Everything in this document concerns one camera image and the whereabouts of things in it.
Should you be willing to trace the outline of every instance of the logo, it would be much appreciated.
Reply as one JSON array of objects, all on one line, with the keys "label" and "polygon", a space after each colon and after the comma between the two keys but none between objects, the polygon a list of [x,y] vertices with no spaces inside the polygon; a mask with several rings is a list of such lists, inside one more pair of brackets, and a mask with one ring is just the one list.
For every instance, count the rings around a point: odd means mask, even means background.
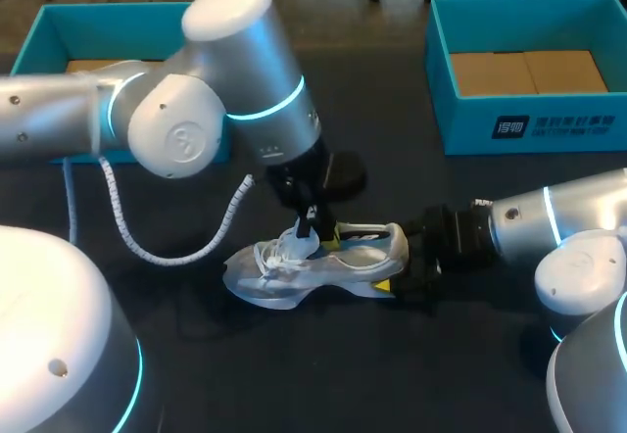
[{"label": "logo", "polygon": [[370,231],[353,230],[349,232],[340,233],[340,240],[349,241],[349,242],[380,240],[380,239],[387,239],[388,237],[390,237],[390,233],[386,231],[372,232],[371,230]]},{"label": "logo", "polygon": [[520,139],[525,135],[529,117],[498,117],[492,131],[493,139]]},{"label": "logo", "polygon": [[175,162],[184,164],[197,159],[205,150],[205,134],[195,122],[177,124],[166,136],[168,156]]},{"label": "logo", "polygon": [[482,206],[492,206],[493,202],[490,200],[472,200],[472,203],[470,204],[470,206],[477,206],[477,207],[482,207]]}]

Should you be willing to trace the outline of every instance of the white cable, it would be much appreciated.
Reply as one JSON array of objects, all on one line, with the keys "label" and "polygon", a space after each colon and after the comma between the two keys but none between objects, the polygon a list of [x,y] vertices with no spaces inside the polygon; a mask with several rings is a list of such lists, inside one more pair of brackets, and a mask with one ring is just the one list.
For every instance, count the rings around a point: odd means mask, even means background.
[{"label": "white cable", "polygon": [[211,252],[217,245],[222,241],[224,235],[226,235],[226,231],[230,227],[233,216],[237,211],[240,203],[244,199],[246,193],[255,185],[255,180],[252,175],[246,175],[242,184],[239,185],[237,191],[231,198],[230,203],[228,204],[228,208],[226,209],[226,213],[222,218],[222,223],[219,225],[219,229],[216,232],[214,238],[207,244],[205,247],[200,249],[197,252],[194,252],[191,255],[186,257],[178,257],[174,259],[166,259],[164,257],[158,257],[149,253],[148,251],[142,249],[135,239],[130,235],[128,231],[128,227],[126,226],[126,221],[124,220],[124,215],[121,211],[121,202],[120,202],[120,194],[118,193],[118,186],[116,185],[116,178],[114,176],[114,171],[109,164],[109,161],[104,157],[100,157],[98,159],[100,161],[100,166],[102,167],[103,172],[105,173],[105,178],[107,179],[107,187],[109,188],[109,196],[111,197],[111,206],[114,211],[114,218],[116,219],[116,224],[118,225],[118,230],[120,231],[120,236],[133,254],[139,257],[146,262],[149,262],[154,265],[159,266],[180,266],[180,265],[188,265],[197,260],[205,257],[209,252]]},{"label": "white cable", "polygon": [[70,222],[70,243],[76,245],[78,234],[78,220],[76,217],[76,199],[74,196],[74,180],[72,178],[72,159],[63,159],[63,180],[66,183],[66,198],[68,200],[68,221]]}]

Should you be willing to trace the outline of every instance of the brown cardboard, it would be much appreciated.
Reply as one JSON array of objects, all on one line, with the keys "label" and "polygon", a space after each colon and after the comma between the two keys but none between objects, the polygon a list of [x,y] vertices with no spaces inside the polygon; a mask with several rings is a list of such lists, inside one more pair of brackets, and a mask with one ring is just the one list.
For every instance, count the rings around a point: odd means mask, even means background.
[{"label": "brown cardboard", "polygon": [[606,93],[589,51],[452,54],[462,96]]},{"label": "brown cardboard", "polygon": [[[95,71],[97,69],[105,68],[114,63],[119,63],[122,60],[117,59],[74,59],[68,62],[66,72],[85,72]],[[144,61],[149,65],[158,65],[161,61]]]},{"label": "brown cardboard", "polygon": [[451,59],[462,96],[536,93],[523,53],[464,53]]},{"label": "brown cardboard", "polygon": [[590,51],[532,51],[525,61],[538,93],[607,93]]}]

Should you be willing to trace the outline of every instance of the cyan light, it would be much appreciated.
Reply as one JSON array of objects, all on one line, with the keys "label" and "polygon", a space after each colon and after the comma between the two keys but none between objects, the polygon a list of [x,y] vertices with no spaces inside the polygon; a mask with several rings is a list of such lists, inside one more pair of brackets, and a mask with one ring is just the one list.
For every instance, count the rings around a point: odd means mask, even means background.
[{"label": "cyan light", "polygon": [[292,103],[294,99],[296,99],[296,97],[298,97],[299,94],[303,91],[304,87],[305,87],[305,78],[301,76],[301,81],[298,83],[296,90],[294,90],[290,94],[289,97],[287,97],[281,103],[274,105],[272,108],[268,108],[267,110],[263,110],[262,112],[259,112],[259,113],[253,113],[251,115],[230,115],[230,114],[226,114],[226,115],[232,120],[238,120],[238,121],[258,120],[259,118],[269,117],[270,115],[273,115],[279,110],[283,110],[290,103]]},{"label": "cyan light", "polygon": [[132,75],[131,77],[123,80],[118,85],[116,85],[116,88],[114,88],[114,93],[111,94],[111,99],[109,100],[109,105],[107,105],[107,124],[109,125],[109,130],[111,131],[111,135],[114,136],[114,137],[116,137],[116,132],[114,131],[114,124],[113,124],[113,120],[111,118],[111,114],[113,113],[113,110],[114,110],[114,103],[116,103],[116,98],[118,98],[118,95],[120,95],[120,92],[121,92],[121,90],[123,88],[125,88],[135,78],[137,78],[137,77],[139,77],[140,75],[143,75],[143,74],[144,74],[144,72],[140,72],[140,73]]},{"label": "cyan light", "polygon": [[555,243],[559,246],[559,244],[561,244],[561,237],[559,237],[559,229],[557,229],[557,222],[555,221],[553,204],[551,203],[551,193],[549,192],[548,186],[545,186],[543,193],[545,195],[545,206],[547,207],[547,216],[549,217],[549,223],[551,224],[553,237],[555,238]]},{"label": "cyan light", "polygon": [[133,396],[130,398],[130,402],[128,403],[128,407],[126,407],[126,411],[124,412],[124,415],[121,416],[121,419],[118,422],[118,425],[116,425],[116,428],[114,428],[114,431],[112,433],[120,433],[121,430],[124,428],[126,421],[130,417],[130,413],[133,411],[133,408],[135,407],[135,403],[137,402],[137,396],[139,395],[139,388],[141,386],[141,380],[144,375],[144,359],[141,355],[141,347],[139,346],[139,340],[136,340],[136,341],[137,341],[137,357],[139,358],[139,372],[137,373],[137,383],[135,384],[135,391],[133,392]]},{"label": "cyan light", "polygon": [[614,335],[616,336],[616,345],[618,346],[618,355],[623,361],[623,367],[627,371],[627,351],[625,351],[625,342],[623,340],[623,331],[620,328],[620,316],[623,313],[623,304],[625,304],[627,293],[623,294],[618,300],[616,312],[614,313]]},{"label": "cyan light", "polygon": [[557,334],[555,333],[552,327],[551,327],[551,333],[553,333],[553,338],[555,338],[558,341],[558,343],[561,343],[562,339],[557,336]]}]

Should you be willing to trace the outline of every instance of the shoe sole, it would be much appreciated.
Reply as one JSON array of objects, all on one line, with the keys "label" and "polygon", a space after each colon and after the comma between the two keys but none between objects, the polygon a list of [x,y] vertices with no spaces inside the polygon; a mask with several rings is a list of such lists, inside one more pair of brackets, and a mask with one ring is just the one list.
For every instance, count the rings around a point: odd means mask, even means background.
[{"label": "shoe sole", "polygon": [[[395,278],[397,276],[403,275],[407,273],[409,269],[409,264],[406,265],[404,269],[401,271],[392,274],[389,276],[390,278]],[[383,291],[377,289],[373,286],[375,282],[369,281],[360,281],[356,283],[340,283],[340,284],[329,284],[324,286],[336,286],[338,288],[342,288],[349,293],[354,294],[360,298],[368,298],[368,299],[394,299],[395,296],[392,293],[387,291]],[[226,289],[228,289],[232,294],[237,296],[239,299],[246,301],[247,303],[253,304],[255,306],[259,306],[260,308],[272,309],[275,311],[289,311],[295,309],[301,302],[307,298],[312,291],[315,291],[317,288],[307,289],[303,291],[296,290],[288,290],[290,293],[282,298],[259,298],[255,296],[251,296],[250,294],[246,294],[246,292],[241,291],[241,288],[231,288],[224,281],[224,285]]]}]

